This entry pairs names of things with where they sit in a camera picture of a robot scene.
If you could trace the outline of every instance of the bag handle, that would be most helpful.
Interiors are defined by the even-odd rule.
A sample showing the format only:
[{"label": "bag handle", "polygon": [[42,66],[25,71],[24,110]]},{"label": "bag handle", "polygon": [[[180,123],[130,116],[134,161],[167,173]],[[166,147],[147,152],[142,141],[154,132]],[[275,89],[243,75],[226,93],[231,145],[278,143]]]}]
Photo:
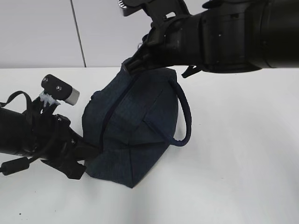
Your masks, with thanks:
[{"label": "bag handle", "polygon": [[170,145],[182,147],[185,146],[191,138],[191,124],[192,124],[191,111],[182,87],[177,83],[177,81],[173,80],[172,78],[169,80],[169,83],[174,89],[175,93],[177,94],[178,99],[182,105],[185,122],[186,122],[185,138],[183,140],[176,140],[171,135],[164,133],[163,129],[159,126],[159,124],[154,124],[148,118],[145,120],[145,122],[151,129],[153,129],[157,134],[159,134]]}]

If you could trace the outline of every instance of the robotic arm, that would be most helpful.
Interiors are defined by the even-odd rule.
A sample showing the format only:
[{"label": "robotic arm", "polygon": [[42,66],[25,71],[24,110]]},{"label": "robotic arm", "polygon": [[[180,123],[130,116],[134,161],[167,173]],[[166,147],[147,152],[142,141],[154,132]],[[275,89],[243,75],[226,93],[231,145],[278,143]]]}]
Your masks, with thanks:
[{"label": "robotic arm", "polygon": [[[6,103],[0,103],[0,153],[22,156],[2,163],[0,172],[10,175],[29,168],[37,159],[64,173],[70,179],[80,179],[86,167],[78,161],[96,157],[100,150],[83,141],[70,128],[70,120],[53,115],[60,103],[75,105],[79,92],[53,75],[42,80],[44,91],[33,102],[22,91],[13,93]],[[3,108],[23,94],[27,109],[17,113]]]},{"label": "robotic arm", "polygon": [[132,74],[173,65],[189,65],[183,77],[299,68],[298,0],[210,0],[197,15],[183,0],[118,2],[124,16],[143,9],[153,20],[125,63]]}]

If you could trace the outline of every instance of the cable connector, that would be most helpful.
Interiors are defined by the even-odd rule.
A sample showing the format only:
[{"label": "cable connector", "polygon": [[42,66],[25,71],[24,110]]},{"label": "cable connector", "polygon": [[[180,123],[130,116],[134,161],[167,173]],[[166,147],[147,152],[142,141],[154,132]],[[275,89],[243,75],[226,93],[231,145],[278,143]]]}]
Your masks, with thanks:
[{"label": "cable connector", "polygon": [[11,175],[29,168],[30,162],[27,157],[2,163],[0,170],[4,176]]}]

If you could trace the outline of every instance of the bag strap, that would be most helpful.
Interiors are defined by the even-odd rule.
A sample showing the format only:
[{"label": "bag strap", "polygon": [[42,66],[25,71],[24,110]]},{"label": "bag strap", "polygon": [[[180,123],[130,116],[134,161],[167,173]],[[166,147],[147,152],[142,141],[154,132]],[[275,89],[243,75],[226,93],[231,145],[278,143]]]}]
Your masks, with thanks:
[{"label": "bag strap", "polygon": [[8,97],[8,100],[5,103],[0,102],[0,108],[5,107],[7,104],[9,104],[11,101],[13,101],[14,98],[16,98],[17,96],[19,96],[21,94],[23,94],[26,98],[27,109],[26,109],[25,113],[26,113],[27,122],[31,125],[32,124],[32,101],[31,101],[30,96],[27,93],[25,93],[23,91],[14,92],[13,94],[11,94]]},{"label": "bag strap", "polygon": [[163,128],[160,127],[159,124],[155,124],[149,118],[146,118],[145,122],[151,129],[153,129],[157,134],[159,134],[170,145],[182,147],[185,146],[191,138],[191,124],[192,124],[191,111],[182,87],[177,83],[177,81],[173,80],[172,78],[169,80],[169,83],[174,89],[175,93],[177,94],[178,99],[182,105],[185,122],[186,122],[185,138],[183,140],[174,139],[174,137],[172,137],[171,135],[163,132]]}]

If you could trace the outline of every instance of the black cable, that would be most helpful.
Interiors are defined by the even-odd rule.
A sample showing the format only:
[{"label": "black cable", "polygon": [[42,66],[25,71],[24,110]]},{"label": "black cable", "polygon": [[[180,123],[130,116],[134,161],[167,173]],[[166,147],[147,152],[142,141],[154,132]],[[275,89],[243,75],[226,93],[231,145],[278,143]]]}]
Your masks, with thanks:
[{"label": "black cable", "polygon": [[8,97],[8,100],[5,102],[5,103],[1,103],[0,102],[0,107],[5,107],[7,104],[9,104],[11,101],[13,101],[17,96],[23,94],[26,98],[26,104],[27,104],[27,109],[26,109],[26,117],[27,117],[27,122],[29,124],[32,124],[32,101],[31,101],[31,98],[30,96],[23,92],[23,91],[17,91],[17,92],[14,92],[13,94],[11,94],[9,97]]},{"label": "black cable", "polygon": [[59,123],[58,123],[57,118],[55,118],[55,128],[54,128],[54,132],[53,132],[50,140],[48,141],[47,145],[41,151],[39,151],[37,154],[35,154],[32,158],[30,158],[28,160],[29,163],[33,163],[34,161],[38,160],[42,155],[44,155],[52,147],[52,145],[55,143],[56,138],[58,137],[58,128],[59,128]]}]

